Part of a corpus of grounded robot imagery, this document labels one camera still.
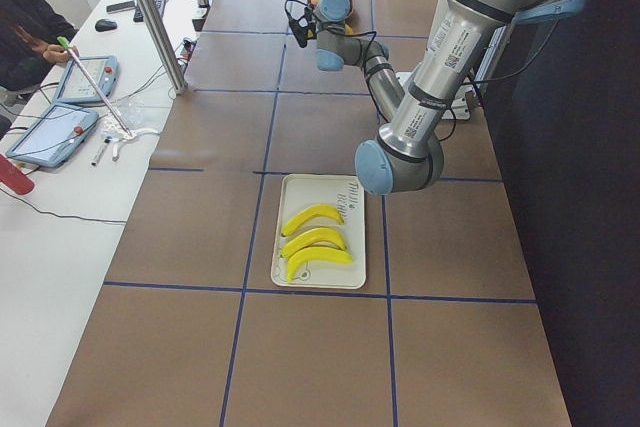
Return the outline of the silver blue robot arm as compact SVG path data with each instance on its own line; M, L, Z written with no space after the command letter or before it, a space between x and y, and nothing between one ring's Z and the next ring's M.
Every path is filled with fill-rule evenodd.
M386 118L373 140L359 145L355 170L372 194L415 191L435 182L443 151L435 129L496 29L559 20L579 13L586 0L440 0L423 60L400 83L388 50L375 40L347 35L350 0L319 0L316 63L322 71L361 68L370 95Z

